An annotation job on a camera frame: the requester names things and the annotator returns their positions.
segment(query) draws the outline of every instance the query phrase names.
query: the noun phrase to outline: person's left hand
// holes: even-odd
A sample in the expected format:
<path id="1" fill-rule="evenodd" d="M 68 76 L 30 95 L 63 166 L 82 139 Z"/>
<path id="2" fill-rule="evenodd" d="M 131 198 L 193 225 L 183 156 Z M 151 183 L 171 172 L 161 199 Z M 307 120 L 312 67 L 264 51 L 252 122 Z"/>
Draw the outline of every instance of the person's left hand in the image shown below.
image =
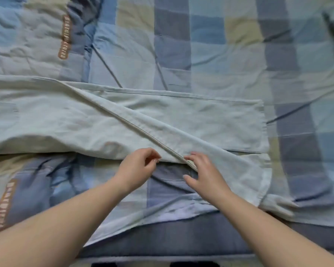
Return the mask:
<path id="1" fill-rule="evenodd" d="M 138 149 L 125 157 L 114 179 L 123 192 L 129 194 L 151 177 L 160 158 L 153 148 Z"/>

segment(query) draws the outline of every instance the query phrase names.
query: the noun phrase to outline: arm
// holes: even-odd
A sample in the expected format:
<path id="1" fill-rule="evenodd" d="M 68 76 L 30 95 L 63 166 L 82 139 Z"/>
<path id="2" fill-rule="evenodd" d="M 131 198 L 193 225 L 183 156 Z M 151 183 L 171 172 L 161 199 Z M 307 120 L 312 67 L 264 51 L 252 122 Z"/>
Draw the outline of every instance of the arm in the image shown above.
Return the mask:
<path id="1" fill-rule="evenodd" d="M 184 176 L 187 184 L 226 216 L 265 266 L 334 267 L 334 255 L 232 193 L 206 155 L 185 158 L 198 168 L 198 180 Z"/>
<path id="2" fill-rule="evenodd" d="M 110 211 L 151 176 L 159 158 L 152 148 L 139 149 L 105 184 L 0 232 L 0 267 L 70 265 Z"/>

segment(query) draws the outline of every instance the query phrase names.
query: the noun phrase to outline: person's left arm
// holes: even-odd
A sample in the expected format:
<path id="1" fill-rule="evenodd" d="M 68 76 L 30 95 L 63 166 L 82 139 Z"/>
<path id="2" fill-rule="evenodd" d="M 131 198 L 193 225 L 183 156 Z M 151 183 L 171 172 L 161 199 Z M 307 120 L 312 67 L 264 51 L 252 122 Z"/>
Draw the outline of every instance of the person's left arm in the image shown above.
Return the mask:
<path id="1" fill-rule="evenodd" d="M 152 148 L 136 150 L 105 184 L 0 232 L 0 267 L 70 265 L 111 210 L 146 182 L 160 158 Z"/>

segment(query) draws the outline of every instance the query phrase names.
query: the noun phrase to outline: orange label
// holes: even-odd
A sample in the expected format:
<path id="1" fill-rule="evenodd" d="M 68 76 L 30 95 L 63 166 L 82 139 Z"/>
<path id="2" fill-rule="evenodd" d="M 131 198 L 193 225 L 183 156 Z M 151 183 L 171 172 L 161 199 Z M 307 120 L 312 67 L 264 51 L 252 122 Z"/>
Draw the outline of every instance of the orange label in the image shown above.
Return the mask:
<path id="1" fill-rule="evenodd" d="M 71 28 L 71 18 L 69 15 L 63 15 L 62 42 L 58 52 L 58 57 L 62 60 L 66 60 L 68 58 L 68 53 L 71 49 Z"/>
<path id="2" fill-rule="evenodd" d="M 6 218 L 11 207 L 11 200 L 17 183 L 17 179 L 11 179 L 6 185 L 5 192 L 0 199 L 0 231 L 6 228 Z"/>

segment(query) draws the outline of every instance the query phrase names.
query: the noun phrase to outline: person's right arm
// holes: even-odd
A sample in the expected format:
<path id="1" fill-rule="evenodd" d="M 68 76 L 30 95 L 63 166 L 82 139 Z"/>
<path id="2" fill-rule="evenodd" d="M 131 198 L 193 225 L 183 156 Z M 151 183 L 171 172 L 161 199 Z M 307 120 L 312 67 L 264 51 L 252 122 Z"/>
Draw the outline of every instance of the person's right arm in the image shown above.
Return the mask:
<path id="1" fill-rule="evenodd" d="M 218 208 L 267 267 L 334 267 L 334 255 L 234 194 L 209 158 L 197 152 L 185 157 L 198 168 L 198 180 L 187 184 Z"/>

